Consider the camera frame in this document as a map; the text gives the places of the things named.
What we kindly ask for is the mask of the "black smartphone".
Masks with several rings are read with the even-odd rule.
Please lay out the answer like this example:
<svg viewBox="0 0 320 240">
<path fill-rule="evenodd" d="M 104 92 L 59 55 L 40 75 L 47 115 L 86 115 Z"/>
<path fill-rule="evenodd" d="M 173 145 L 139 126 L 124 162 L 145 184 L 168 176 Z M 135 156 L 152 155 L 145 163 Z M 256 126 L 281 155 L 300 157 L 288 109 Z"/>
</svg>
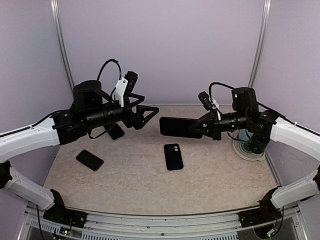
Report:
<svg viewBox="0 0 320 240">
<path fill-rule="evenodd" d="M 104 161 L 101 158 L 85 149 L 83 149 L 75 159 L 94 172 L 104 164 Z"/>
<path fill-rule="evenodd" d="M 167 137 L 201 139 L 202 134 L 189 130 L 189 127 L 197 121 L 193 118 L 162 116 L 159 119 L 159 131 L 161 135 Z"/>
</svg>

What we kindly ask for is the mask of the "black phone case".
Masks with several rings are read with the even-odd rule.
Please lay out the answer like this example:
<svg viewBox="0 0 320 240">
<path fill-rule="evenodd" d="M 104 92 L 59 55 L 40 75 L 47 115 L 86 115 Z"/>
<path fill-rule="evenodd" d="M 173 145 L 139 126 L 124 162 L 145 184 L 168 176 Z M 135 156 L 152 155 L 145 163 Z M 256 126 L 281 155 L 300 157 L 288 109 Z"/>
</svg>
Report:
<svg viewBox="0 0 320 240">
<path fill-rule="evenodd" d="M 117 123 L 115 123 L 110 129 L 108 129 L 107 133 L 112 140 L 117 140 L 125 135 L 125 132 Z"/>
<path fill-rule="evenodd" d="M 178 171 L 184 168 L 182 152 L 177 143 L 165 144 L 163 146 L 166 169 L 168 171 Z"/>
</svg>

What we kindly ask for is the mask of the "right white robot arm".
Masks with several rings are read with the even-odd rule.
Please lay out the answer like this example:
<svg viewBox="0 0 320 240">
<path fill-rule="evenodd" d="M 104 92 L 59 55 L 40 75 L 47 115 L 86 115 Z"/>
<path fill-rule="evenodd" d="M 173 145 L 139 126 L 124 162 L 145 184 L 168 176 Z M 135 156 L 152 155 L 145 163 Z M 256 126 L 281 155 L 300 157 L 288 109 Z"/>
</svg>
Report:
<svg viewBox="0 0 320 240">
<path fill-rule="evenodd" d="M 260 111 L 261 105 L 253 88 L 238 87 L 231 89 L 231 113 L 221 113 L 209 92 L 198 94 L 200 102 L 208 111 L 189 127 L 193 133 L 221 140 L 223 132 L 247 130 L 252 133 L 249 150 L 261 154 L 270 141 L 279 142 L 299 150 L 316 160 L 320 159 L 320 134 L 298 125 L 277 111 L 266 108 Z M 266 222 L 276 209 L 288 204 L 306 200 L 320 193 L 320 170 L 316 169 L 307 176 L 286 186 L 270 190 L 256 210 L 256 218 Z"/>
</svg>

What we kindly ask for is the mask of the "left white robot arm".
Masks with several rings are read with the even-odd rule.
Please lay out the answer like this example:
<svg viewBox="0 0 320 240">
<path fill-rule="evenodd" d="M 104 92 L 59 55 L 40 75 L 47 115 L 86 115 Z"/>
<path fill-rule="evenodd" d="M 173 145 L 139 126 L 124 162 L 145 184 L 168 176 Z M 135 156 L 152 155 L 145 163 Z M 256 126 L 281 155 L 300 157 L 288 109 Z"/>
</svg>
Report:
<svg viewBox="0 0 320 240">
<path fill-rule="evenodd" d="M 128 129 L 142 129 L 158 112 L 158 107 L 141 103 L 144 96 L 132 92 L 135 82 L 122 77 L 112 95 L 102 90 L 98 80 L 87 80 L 73 88 L 69 109 L 57 110 L 36 123 L 0 135 L 0 188 L 41 209 L 63 223 L 70 218 L 60 193 L 44 188 L 21 175 L 10 159 L 45 147 L 63 146 L 89 136 L 103 127 L 107 133 L 118 122 Z"/>
</svg>

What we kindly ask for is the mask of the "blue cup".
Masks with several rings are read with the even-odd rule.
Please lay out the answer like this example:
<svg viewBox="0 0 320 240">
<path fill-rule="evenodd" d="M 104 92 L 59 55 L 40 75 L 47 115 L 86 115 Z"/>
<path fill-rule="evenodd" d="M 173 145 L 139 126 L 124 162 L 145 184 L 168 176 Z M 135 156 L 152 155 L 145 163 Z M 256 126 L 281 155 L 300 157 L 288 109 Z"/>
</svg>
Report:
<svg viewBox="0 0 320 240">
<path fill-rule="evenodd" d="M 253 134 L 250 133 L 247 129 L 241 129 L 238 132 L 238 139 L 241 142 L 250 142 Z"/>
</svg>

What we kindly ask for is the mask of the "white round plate stack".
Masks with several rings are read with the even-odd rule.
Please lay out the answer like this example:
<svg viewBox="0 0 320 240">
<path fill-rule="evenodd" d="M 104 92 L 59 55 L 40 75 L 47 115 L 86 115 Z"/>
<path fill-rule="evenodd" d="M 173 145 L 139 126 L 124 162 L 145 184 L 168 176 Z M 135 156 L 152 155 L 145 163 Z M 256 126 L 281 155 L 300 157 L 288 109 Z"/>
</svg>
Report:
<svg viewBox="0 0 320 240">
<path fill-rule="evenodd" d="M 233 141 L 232 148 L 234 152 L 243 160 L 248 162 L 263 162 L 266 159 L 265 153 L 254 153 L 249 149 L 249 143 Z"/>
</svg>

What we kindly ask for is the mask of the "right aluminium frame post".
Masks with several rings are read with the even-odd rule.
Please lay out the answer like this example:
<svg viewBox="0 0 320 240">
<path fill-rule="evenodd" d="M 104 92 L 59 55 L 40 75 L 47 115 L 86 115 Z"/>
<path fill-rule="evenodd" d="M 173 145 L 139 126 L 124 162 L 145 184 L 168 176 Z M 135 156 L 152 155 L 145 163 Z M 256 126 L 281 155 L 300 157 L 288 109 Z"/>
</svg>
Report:
<svg viewBox="0 0 320 240">
<path fill-rule="evenodd" d="M 253 64 L 250 72 L 249 82 L 248 82 L 249 88 L 253 88 L 257 80 L 257 74 L 259 71 L 259 66 L 260 66 L 262 55 L 263 55 L 265 38 L 266 38 L 267 29 L 268 29 L 271 5 L 272 5 L 271 0 L 263 1 L 263 9 L 262 9 L 258 40 L 257 40 L 254 58 L 253 58 Z"/>
</svg>

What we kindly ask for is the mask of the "aluminium frame post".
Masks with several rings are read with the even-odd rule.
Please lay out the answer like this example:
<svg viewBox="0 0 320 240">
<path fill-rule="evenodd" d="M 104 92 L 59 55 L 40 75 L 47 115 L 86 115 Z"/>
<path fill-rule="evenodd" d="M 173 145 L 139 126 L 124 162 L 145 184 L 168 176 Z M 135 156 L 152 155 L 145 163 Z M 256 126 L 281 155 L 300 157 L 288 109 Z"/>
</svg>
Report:
<svg viewBox="0 0 320 240">
<path fill-rule="evenodd" d="M 68 86 L 70 88 L 70 91 L 73 91 L 73 88 L 75 86 L 75 82 L 72 76 L 72 71 L 67 55 L 67 49 L 64 41 L 64 35 L 63 35 L 63 28 L 62 28 L 62 22 L 61 22 L 61 17 L 60 17 L 60 10 L 59 10 L 59 3 L 57 0 L 51 0 L 50 1 L 50 7 L 51 7 L 51 12 L 52 12 L 52 18 L 53 18 L 53 23 L 56 31 L 56 36 L 57 36 L 57 41 L 58 41 L 58 46 L 60 50 L 60 55 L 62 59 L 62 64 L 64 67 L 66 79 Z"/>
<path fill-rule="evenodd" d="M 259 71 L 259 66 L 260 66 L 262 55 L 263 55 L 265 38 L 266 38 L 267 29 L 268 29 L 271 5 L 272 5 L 271 0 L 263 1 L 263 9 L 262 9 L 258 40 L 257 40 L 254 58 L 253 58 L 253 64 L 250 72 L 249 82 L 248 82 L 249 88 L 253 88 L 257 80 L 257 74 Z"/>
</svg>

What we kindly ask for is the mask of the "front aluminium rail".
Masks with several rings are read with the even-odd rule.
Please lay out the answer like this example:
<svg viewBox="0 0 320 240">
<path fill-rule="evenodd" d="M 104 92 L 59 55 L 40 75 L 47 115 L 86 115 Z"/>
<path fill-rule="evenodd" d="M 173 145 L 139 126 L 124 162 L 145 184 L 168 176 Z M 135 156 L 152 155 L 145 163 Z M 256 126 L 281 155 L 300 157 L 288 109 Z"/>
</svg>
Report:
<svg viewBox="0 0 320 240">
<path fill-rule="evenodd" d="M 82 228 L 43 219 L 43 211 L 29 203 L 22 215 L 16 239 L 47 240 L 245 240 L 257 239 L 258 229 L 268 222 L 243 227 L 242 209 L 189 215 L 133 215 L 86 211 Z"/>
</svg>

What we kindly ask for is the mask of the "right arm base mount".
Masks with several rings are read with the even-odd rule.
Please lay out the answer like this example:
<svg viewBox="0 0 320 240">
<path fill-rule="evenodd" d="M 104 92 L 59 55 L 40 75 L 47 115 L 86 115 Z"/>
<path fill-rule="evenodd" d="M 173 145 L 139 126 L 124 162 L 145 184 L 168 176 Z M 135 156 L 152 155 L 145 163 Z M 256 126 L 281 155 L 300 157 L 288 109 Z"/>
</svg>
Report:
<svg viewBox="0 0 320 240">
<path fill-rule="evenodd" d="M 260 225 L 282 218 L 282 212 L 268 207 L 259 207 L 238 213 L 242 228 Z"/>
</svg>

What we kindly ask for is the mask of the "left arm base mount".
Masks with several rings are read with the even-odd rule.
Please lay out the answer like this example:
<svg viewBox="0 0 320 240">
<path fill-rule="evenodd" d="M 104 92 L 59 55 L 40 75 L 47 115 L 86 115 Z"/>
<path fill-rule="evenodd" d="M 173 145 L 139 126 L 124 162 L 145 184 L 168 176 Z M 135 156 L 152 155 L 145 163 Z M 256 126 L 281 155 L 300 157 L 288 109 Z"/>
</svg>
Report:
<svg viewBox="0 0 320 240">
<path fill-rule="evenodd" d="M 84 211 L 78 211 L 68 208 L 56 208 L 46 210 L 43 218 L 62 225 L 84 228 L 88 214 Z"/>
</svg>

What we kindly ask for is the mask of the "left aluminium frame post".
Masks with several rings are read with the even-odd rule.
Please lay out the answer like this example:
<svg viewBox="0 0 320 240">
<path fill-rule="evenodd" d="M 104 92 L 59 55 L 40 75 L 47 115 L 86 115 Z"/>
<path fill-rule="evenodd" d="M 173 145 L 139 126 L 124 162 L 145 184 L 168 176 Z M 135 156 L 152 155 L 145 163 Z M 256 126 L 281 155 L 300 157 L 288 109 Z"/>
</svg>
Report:
<svg viewBox="0 0 320 240">
<path fill-rule="evenodd" d="M 70 91 L 73 91 L 73 88 L 75 86 L 75 82 L 72 76 L 72 71 L 67 55 L 67 49 L 64 41 L 64 35 L 63 35 L 63 28 L 62 28 L 62 22 L 61 22 L 61 17 L 60 17 L 60 10 L 59 10 L 59 3 L 57 0 L 51 0 L 50 1 L 50 7 L 51 7 L 51 12 L 52 12 L 52 18 L 53 18 L 53 23 L 56 31 L 56 36 L 57 36 L 57 41 L 58 41 L 58 46 L 60 50 L 60 55 L 62 59 L 62 64 L 64 67 L 66 79 L 68 86 L 70 88 Z"/>
</svg>

